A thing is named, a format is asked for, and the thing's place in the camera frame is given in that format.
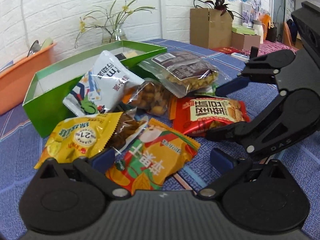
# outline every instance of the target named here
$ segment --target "black bag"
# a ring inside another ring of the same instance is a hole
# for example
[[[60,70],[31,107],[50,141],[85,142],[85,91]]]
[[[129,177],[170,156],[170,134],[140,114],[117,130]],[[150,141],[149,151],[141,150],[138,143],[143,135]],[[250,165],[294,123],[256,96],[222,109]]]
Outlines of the black bag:
[[[266,40],[271,42],[276,42],[276,39],[277,39],[277,27],[273,27],[273,28],[271,27],[270,29],[268,29]]]

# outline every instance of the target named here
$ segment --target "orange plastic basin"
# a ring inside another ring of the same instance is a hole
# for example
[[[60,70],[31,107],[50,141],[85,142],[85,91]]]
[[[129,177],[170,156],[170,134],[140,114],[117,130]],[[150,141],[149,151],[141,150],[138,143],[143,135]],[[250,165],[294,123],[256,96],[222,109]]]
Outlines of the orange plastic basin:
[[[55,63],[53,47],[19,60],[15,65],[0,72],[0,115],[23,102],[35,73]]]

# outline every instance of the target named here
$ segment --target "white snack package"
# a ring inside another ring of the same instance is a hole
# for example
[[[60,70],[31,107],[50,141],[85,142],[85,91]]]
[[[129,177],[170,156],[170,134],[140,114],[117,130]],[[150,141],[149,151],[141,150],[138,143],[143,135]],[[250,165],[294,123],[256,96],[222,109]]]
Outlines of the white snack package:
[[[64,98],[63,104],[76,116],[112,111],[127,91],[144,82],[109,51],[101,52],[93,68]]]

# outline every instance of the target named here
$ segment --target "yellow snack package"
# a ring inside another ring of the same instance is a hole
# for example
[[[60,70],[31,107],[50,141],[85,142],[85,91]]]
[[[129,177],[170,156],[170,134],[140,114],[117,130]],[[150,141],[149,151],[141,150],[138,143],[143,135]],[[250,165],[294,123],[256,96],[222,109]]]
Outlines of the yellow snack package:
[[[159,190],[166,177],[180,170],[197,154],[200,144],[156,119],[139,136],[124,159],[106,177],[129,190]]]
[[[66,119],[54,128],[35,169],[50,157],[71,163],[80,156],[100,153],[115,131],[123,113],[95,114]]]

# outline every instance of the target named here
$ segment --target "red book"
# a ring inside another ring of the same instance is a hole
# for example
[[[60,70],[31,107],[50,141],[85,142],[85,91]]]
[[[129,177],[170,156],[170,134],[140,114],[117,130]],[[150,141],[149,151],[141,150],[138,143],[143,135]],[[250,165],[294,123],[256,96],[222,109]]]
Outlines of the red book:
[[[238,49],[234,49],[232,47],[220,47],[220,48],[214,48],[214,49],[211,49],[211,50],[214,50],[214,51],[217,51],[217,52],[222,52],[224,54],[231,54],[231,53],[234,53],[234,52],[241,52],[240,50]]]

